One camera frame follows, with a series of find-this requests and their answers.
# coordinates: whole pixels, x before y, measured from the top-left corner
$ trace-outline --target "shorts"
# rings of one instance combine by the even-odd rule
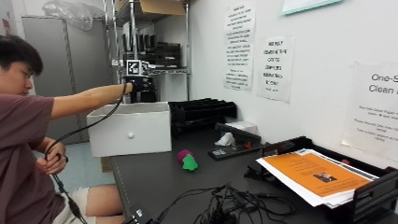
[[[75,203],[78,204],[87,223],[96,224],[98,218],[86,216],[88,191],[90,188],[78,188],[68,195],[74,199]],[[62,211],[60,215],[55,218],[52,224],[83,224],[82,220],[76,218],[72,214],[66,194],[62,194],[62,196],[66,199],[66,208]]]

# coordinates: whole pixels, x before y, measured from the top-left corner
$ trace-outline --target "black stand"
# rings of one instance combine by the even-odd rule
[[[398,170],[390,167],[381,169],[339,154],[315,145],[313,140],[305,136],[265,146],[263,148],[263,157],[271,153],[284,154],[303,148],[313,149],[337,161],[348,160],[353,167],[380,176],[378,179],[355,191],[352,202],[335,209],[327,208],[328,216],[336,223],[371,224],[394,212],[398,198]],[[245,177],[275,183],[277,178],[256,163],[249,164]]]

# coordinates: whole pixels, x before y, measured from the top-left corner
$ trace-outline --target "black hair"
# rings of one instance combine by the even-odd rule
[[[26,63],[35,76],[43,72],[43,61],[35,47],[18,35],[0,35],[0,66],[10,70],[12,63]]]

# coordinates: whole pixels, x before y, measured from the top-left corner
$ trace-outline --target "white poster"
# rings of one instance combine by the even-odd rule
[[[247,68],[231,68],[225,71],[224,87],[240,91],[252,88],[252,70]]]
[[[265,98],[289,102],[295,62],[295,37],[269,38],[261,46],[259,92]]]
[[[256,11],[252,2],[228,7],[225,17],[225,45],[253,43]]]
[[[224,88],[252,88],[256,11],[253,2],[227,9]]]
[[[398,63],[355,65],[343,144],[398,161]]]
[[[247,91],[252,88],[253,44],[225,46],[224,87]]]

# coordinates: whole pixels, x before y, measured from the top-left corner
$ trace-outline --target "maroon t-shirt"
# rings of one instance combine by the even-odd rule
[[[64,199],[36,167],[54,98],[0,94],[0,224],[52,223]]]

